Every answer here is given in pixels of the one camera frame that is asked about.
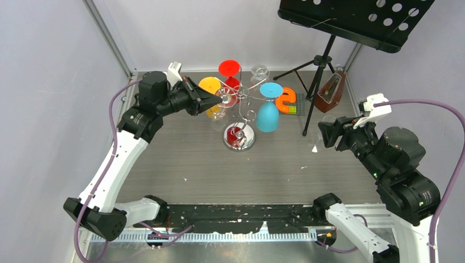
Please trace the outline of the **yellow wine glass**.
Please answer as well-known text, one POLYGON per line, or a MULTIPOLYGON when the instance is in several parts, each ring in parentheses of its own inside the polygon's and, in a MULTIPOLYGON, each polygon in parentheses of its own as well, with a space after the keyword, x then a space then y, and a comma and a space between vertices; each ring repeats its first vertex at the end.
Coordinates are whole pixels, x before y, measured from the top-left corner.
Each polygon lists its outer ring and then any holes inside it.
MULTIPOLYGON (((214 95, 222 87, 222 84, 215 77, 205 77, 200 80, 199 87, 214 95)), ((206 111, 206 115, 209 118, 222 118, 225 116, 225 109, 219 105, 214 105, 206 111)))

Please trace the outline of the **clear wine glass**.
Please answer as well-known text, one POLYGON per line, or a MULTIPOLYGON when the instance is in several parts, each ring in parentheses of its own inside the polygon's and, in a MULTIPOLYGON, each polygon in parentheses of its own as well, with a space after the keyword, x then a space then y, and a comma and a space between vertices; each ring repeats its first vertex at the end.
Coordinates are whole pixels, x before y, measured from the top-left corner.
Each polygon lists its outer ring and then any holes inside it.
POLYGON ((237 103, 237 91, 233 88, 222 87, 215 93, 221 102, 211 108, 212 128, 221 131, 230 121, 230 109, 237 103))

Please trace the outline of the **chrome wine glass rack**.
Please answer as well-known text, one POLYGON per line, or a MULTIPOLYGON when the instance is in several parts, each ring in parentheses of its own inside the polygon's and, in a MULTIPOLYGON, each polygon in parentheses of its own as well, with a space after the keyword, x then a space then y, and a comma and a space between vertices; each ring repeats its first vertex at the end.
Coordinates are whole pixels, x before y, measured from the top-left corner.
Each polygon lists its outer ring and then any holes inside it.
POLYGON ((240 82, 240 87, 237 92, 237 115, 233 118, 233 122, 227 125, 223 130, 222 141, 227 149, 234 152, 245 152, 250 150, 256 141, 255 131, 250 125, 257 118, 257 113, 251 109, 251 99, 254 96, 250 95, 252 87, 246 87, 240 82))

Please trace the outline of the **blue wine glass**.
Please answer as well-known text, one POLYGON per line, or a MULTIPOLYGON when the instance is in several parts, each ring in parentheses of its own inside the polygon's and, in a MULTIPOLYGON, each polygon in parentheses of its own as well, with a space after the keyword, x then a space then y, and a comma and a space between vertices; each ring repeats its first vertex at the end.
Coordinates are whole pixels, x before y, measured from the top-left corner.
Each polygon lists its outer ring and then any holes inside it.
POLYGON ((279 127, 280 114, 273 99, 277 99, 283 93, 283 87, 274 82, 268 82, 261 85, 259 89, 261 95, 266 99, 266 102, 260 107, 256 126, 257 129, 265 132, 274 132, 279 127))

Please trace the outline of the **clear champagne flute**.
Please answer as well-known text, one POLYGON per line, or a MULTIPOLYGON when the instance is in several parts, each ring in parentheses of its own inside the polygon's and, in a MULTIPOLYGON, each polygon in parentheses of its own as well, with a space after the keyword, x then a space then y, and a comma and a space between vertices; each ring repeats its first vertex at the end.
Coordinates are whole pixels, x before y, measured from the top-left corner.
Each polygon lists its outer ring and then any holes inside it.
MULTIPOLYGON (((325 115, 319 122, 330 122, 333 123, 336 120, 336 117, 333 115, 325 115)), ((323 153, 327 151, 327 148, 324 145, 323 134, 319 127, 317 128, 317 137, 314 140, 312 153, 323 153)))

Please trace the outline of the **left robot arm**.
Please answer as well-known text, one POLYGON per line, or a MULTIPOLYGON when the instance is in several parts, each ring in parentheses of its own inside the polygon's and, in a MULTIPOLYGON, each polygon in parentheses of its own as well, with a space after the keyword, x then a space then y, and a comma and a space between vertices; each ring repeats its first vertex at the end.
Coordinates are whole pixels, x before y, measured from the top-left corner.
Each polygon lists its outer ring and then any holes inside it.
POLYGON ((112 125, 114 144, 89 185, 77 198, 68 198, 64 210, 78 227, 114 241, 126 227, 150 222, 156 227, 168 220, 167 203, 153 195, 139 201, 116 203, 135 161, 163 126, 167 115, 186 111, 197 116, 222 102, 215 94, 178 73, 152 71, 137 82, 136 102, 112 125))

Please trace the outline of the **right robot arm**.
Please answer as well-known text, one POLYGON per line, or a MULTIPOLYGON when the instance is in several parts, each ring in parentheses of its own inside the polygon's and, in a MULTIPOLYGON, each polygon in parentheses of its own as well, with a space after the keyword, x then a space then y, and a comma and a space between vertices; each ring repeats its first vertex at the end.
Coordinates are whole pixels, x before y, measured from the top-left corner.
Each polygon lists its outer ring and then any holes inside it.
POLYGON ((362 127, 355 122, 355 118, 339 117, 318 123, 318 128, 325 147, 351 151, 375 179, 398 242, 391 244, 374 234, 333 193, 314 200, 314 220, 335 226, 368 262, 436 262, 429 252, 434 240, 429 226, 441 197, 436 184, 417 170, 425 148, 408 129, 390 127, 378 136, 374 122, 362 127))

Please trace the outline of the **red wine glass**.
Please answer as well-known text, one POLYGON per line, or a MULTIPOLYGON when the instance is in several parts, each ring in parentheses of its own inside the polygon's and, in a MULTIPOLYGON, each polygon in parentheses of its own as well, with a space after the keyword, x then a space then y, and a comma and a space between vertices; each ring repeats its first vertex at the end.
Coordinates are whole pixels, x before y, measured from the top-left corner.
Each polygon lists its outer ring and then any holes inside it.
POLYGON ((222 87, 233 88, 238 92, 240 87, 240 64, 236 60, 224 60, 220 63, 218 72, 226 78, 222 87))

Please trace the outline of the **small clear glass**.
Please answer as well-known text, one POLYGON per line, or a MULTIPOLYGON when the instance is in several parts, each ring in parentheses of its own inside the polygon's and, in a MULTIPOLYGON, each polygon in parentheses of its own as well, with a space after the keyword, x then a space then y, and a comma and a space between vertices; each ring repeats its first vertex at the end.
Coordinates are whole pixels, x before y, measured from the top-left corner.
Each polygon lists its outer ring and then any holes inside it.
POLYGON ((251 87, 256 88, 268 80, 270 72, 264 65, 255 65, 251 68, 251 74, 251 87))

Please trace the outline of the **brown wooden metronome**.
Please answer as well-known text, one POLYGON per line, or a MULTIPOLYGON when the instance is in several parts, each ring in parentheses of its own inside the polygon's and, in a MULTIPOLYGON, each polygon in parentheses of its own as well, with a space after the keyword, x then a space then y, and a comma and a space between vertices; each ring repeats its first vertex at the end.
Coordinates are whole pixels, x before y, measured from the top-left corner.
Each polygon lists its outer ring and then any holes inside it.
POLYGON ((346 74, 343 71, 336 71, 318 91, 315 106, 322 113, 326 113, 337 105, 343 95, 346 74))

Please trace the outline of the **grey lego baseplate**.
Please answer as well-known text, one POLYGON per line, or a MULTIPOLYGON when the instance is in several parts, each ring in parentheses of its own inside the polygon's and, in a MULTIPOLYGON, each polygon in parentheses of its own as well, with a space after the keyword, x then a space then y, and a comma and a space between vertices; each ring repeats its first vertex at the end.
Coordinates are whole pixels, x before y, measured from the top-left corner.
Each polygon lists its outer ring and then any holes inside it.
POLYGON ((305 109, 306 109, 306 102, 307 100, 305 99, 306 94, 304 93, 296 93, 297 96, 297 102, 295 103, 297 107, 297 114, 295 116, 304 116, 305 115, 305 109))

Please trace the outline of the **green lego brick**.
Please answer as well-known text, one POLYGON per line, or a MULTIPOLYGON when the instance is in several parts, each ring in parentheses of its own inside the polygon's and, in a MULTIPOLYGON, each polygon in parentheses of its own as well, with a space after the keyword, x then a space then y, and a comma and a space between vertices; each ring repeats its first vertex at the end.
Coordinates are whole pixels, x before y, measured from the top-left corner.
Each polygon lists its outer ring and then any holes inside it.
POLYGON ((288 107, 288 114, 295 115, 296 113, 297 113, 297 107, 296 106, 289 106, 288 107))

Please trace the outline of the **orange letter e toy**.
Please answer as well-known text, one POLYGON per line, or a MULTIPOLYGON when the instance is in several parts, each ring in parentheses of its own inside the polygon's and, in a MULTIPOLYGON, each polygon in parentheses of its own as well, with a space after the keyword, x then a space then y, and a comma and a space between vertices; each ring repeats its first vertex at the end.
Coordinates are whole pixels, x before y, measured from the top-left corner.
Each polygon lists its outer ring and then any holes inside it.
POLYGON ((296 106, 296 102, 297 96, 295 91, 289 87, 283 87, 283 93, 275 100, 275 105, 280 113, 288 114, 288 107, 296 106))

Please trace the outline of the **black music stand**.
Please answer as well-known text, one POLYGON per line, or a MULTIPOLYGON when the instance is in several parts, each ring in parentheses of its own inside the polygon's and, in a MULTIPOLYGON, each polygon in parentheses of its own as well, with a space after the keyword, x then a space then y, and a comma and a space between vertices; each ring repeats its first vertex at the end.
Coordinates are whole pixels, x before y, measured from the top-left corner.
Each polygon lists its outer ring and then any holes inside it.
POLYGON ((324 53, 307 63, 314 64, 317 72, 307 89, 311 106, 303 136, 307 135, 323 70, 333 69, 329 53, 336 37, 386 53, 397 53, 432 4, 433 1, 422 0, 280 2, 277 14, 281 19, 330 34, 324 53))

